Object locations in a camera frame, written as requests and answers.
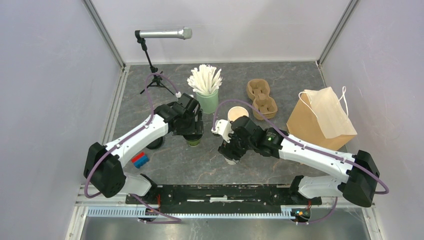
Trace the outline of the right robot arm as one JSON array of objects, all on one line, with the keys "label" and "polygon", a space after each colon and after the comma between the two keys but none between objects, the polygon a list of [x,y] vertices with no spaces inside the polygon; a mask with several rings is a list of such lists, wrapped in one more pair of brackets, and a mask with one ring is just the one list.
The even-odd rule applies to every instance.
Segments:
[{"label": "right robot arm", "polygon": [[289,199],[302,204],[307,199],[343,197],[350,203],[369,208],[381,184],[380,172],[370,153],[356,154],[324,148],[295,137],[278,128],[261,128],[249,117],[235,121],[217,120],[211,129],[223,139],[218,148],[229,162],[239,163],[247,151],[263,157],[294,161],[307,165],[325,176],[296,176],[289,189]]}]

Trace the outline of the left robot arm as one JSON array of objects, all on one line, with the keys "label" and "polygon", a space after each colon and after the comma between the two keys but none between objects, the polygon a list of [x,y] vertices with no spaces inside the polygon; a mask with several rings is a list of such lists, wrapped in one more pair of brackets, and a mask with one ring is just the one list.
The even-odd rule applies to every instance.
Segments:
[{"label": "left robot arm", "polygon": [[87,153],[83,176],[99,195],[111,198],[118,193],[135,194],[145,204],[157,198],[154,183],[145,175],[124,171],[128,162],[140,168],[147,163],[138,153],[144,148],[157,149],[168,133],[182,136],[187,141],[198,141],[204,134],[203,111],[200,103],[186,93],[178,100],[162,104],[149,117],[123,136],[105,145],[93,143]]}]

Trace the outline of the stack of white paper cups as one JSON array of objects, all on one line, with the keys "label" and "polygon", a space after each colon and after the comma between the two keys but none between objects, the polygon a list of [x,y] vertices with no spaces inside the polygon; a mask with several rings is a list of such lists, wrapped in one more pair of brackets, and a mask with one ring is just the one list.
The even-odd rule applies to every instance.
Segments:
[{"label": "stack of white paper cups", "polygon": [[227,112],[227,120],[233,122],[240,117],[249,117],[249,112],[242,106],[234,106]]}]

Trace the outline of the black plastic cup lid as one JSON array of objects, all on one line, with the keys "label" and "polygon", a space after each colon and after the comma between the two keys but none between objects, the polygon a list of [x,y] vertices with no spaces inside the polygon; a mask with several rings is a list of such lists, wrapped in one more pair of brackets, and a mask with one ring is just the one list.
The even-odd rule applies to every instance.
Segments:
[{"label": "black plastic cup lid", "polygon": [[183,137],[186,141],[194,142],[199,141],[203,137],[203,134],[186,134]]}]

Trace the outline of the green paper coffee cup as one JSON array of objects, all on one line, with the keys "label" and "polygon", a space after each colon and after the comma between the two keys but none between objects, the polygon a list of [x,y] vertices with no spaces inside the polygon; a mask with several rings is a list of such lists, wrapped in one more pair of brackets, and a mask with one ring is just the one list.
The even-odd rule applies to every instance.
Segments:
[{"label": "green paper coffee cup", "polygon": [[187,141],[187,144],[188,144],[190,147],[196,147],[196,146],[198,146],[198,145],[200,144],[200,142],[201,142],[201,140],[200,140],[200,139],[196,139],[196,140],[188,140],[188,141]]}]

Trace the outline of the white paper coffee cup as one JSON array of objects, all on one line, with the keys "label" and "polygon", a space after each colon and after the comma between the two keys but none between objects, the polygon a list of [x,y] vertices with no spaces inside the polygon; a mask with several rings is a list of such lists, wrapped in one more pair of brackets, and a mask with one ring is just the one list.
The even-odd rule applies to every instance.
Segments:
[{"label": "white paper coffee cup", "polygon": [[232,159],[225,158],[225,161],[226,161],[229,165],[236,165],[236,164],[238,164],[238,161],[237,161],[237,160],[232,160]]}]

